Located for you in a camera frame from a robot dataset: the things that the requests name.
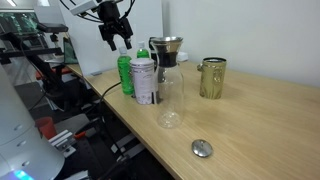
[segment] blue light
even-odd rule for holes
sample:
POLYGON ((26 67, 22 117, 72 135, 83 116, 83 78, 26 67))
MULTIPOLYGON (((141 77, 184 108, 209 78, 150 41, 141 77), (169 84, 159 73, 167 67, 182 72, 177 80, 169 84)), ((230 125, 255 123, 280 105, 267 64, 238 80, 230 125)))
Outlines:
POLYGON ((30 177, 27 173, 24 171, 18 170, 14 172, 14 175, 19 179, 19 180, 34 180, 32 177, 30 177))

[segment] white wall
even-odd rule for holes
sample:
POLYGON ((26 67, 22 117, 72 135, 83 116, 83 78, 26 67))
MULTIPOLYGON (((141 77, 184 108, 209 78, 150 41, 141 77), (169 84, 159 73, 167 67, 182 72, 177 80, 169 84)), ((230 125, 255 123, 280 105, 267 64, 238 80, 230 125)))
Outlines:
MULTIPOLYGON (((69 8, 73 5, 64 1, 69 8)), ((69 34, 75 48, 79 64, 84 75, 105 71, 117 67, 119 51, 111 51, 109 44, 102 40, 98 25, 101 23, 89 22, 73 16, 57 1, 50 0, 50 5, 59 5, 64 21, 69 27, 69 34)), ((118 3, 121 16, 128 9, 130 1, 118 3)), ((132 49, 128 54, 134 58, 139 41, 145 41, 147 46, 149 37, 163 36, 161 0, 137 0, 128 16, 133 36, 131 36, 132 49)), ((125 46, 123 39, 116 35, 114 42, 119 48, 125 46)))
POLYGON ((320 87, 319 0, 162 0, 164 35, 191 61, 320 87))

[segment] bottle cap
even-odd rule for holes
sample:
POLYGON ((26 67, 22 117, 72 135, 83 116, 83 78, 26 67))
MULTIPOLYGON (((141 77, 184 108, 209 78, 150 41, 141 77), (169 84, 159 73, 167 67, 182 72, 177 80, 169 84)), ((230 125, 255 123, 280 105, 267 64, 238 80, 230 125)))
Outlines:
POLYGON ((127 48, 122 46, 119 48, 119 52, 120 52, 120 54, 127 54, 127 48))
POLYGON ((144 41, 138 42, 138 46, 140 49, 143 49, 144 48, 144 41))

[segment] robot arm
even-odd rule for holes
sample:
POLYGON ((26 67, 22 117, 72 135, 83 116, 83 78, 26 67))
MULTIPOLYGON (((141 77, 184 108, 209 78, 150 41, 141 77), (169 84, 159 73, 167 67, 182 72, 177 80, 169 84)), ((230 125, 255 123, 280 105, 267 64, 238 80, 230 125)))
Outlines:
POLYGON ((103 22, 102 25, 99 25, 102 39, 108 42, 111 50, 116 50, 113 41, 113 37, 116 34, 124 39, 127 49, 131 49, 130 38, 133 32, 128 19, 126 17, 120 18, 117 3, 121 1, 122 0, 86 0, 70 9, 70 12, 73 15, 81 15, 85 14, 88 10, 97 10, 99 19, 103 22))

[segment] floor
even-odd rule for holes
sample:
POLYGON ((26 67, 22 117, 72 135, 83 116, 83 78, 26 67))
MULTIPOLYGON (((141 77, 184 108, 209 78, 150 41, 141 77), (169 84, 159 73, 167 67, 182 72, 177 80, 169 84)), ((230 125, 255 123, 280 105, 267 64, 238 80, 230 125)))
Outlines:
MULTIPOLYGON (((40 86, 34 78, 35 69, 24 58, 12 58, 11 61, 11 64, 3 65, 3 67, 25 106, 29 109, 34 106, 42 96, 40 86)), ((103 108, 105 109, 104 112, 109 112, 106 106, 103 106, 103 108)), ((52 111, 45 99, 42 99, 37 106, 29 112, 34 119, 43 116, 51 116, 55 122, 60 122, 67 117, 74 115, 72 112, 63 113, 60 111, 52 111)), ((108 131, 114 140, 117 141, 124 135, 130 133, 128 128, 126 128, 116 116, 110 118, 110 114, 105 113, 104 117, 108 119, 106 121, 106 126, 109 127, 108 131)), ((89 142, 97 159, 99 159, 102 170, 107 171, 119 156, 119 154, 114 154, 110 150, 113 141, 108 135, 104 135, 99 136, 98 138, 91 138, 89 139, 89 142)), ((139 141, 136 139, 131 142, 131 146, 137 143, 139 143, 139 141)), ((131 159, 130 164, 127 166, 127 170, 129 170, 126 172, 129 172, 130 176, 120 176, 113 179, 173 179, 173 177, 146 149, 131 159)))

